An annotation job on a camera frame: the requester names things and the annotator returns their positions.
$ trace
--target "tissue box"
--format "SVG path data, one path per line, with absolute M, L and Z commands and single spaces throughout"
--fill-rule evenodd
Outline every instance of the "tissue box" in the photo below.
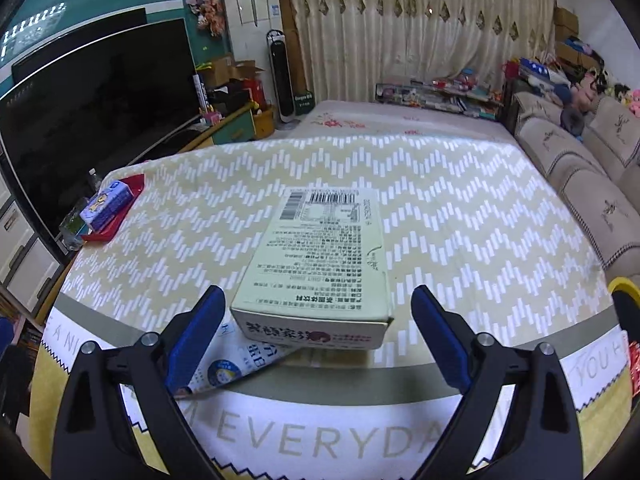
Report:
M 116 180 L 94 196 L 80 213 L 80 218 L 93 231 L 100 231 L 124 206 L 133 200 L 133 193 L 124 182 Z

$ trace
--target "sofa cushion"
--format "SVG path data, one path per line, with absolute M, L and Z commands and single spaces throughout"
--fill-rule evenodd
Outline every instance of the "sofa cushion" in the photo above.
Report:
M 520 128 L 532 117 L 547 120 L 557 126 L 560 125 L 560 114 L 562 108 L 555 104 L 528 92 L 518 92 L 515 99 L 520 104 L 520 113 L 516 123 L 515 135 L 518 135 Z
M 598 161 L 568 131 L 539 118 L 531 118 L 521 127 L 516 140 L 538 171 L 557 191 L 569 173 L 578 168 L 606 176 Z
M 640 166 L 630 164 L 622 174 L 618 187 L 635 210 L 640 213 Z
M 607 279 L 640 274 L 640 215 L 607 177 L 574 171 L 561 187 L 598 255 Z
M 598 105 L 590 131 L 583 134 L 583 138 L 587 148 L 617 183 L 625 168 L 638 160 L 640 120 L 615 99 L 605 97 Z

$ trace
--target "barcode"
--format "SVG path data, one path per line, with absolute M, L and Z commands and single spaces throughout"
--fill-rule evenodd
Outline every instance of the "barcode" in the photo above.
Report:
M 300 203 L 305 195 L 305 191 L 293 191 L 289 195 L 287 203 L 284 205 L 284 209 L 280 215 L 280 220 L 294 220 L 296 218 L 298 208 L 300 207 Z
M 355 201 L 355 193 L 316 191 L 311 194 L 308 202 L 310 204 L 353 204 Z

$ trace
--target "black tv screen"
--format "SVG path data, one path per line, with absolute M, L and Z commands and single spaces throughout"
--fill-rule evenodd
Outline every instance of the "black tv screen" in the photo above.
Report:
M 197 116 L 194 74 L 184 20 L 169 20 L 71 51 L 5 94 L 4 151 L 54 236 L 91 196 L 91 168 L 106 176 Z

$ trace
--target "metal screw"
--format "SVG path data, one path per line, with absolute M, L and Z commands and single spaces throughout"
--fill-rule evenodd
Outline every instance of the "metal screw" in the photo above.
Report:
M 83 354 L 92 354 L 95 351 L 95 343 L 93 341 L 87 341 L 86 343 L 83 343 L 82 346 L 80 347 L 80 351 Z
M 143 334 L 143 336 L 140 338 L 140 342 L 144 346 L 153 346 L 158 342 L 159 339 L 160 339 L 160 336 L 157 333 L 147 332 L 146 334 Z
M 539 348 L 544 355 L 553 355 L 556 351 L 549 343 L 540 343 Z
M 477 338 L 478 338 L 478 342 L 482 346 L 491 346 L 495 343 L 494 336 L 492 336 L 491 334 L 488 334 L 487 332 L 479 333 Z

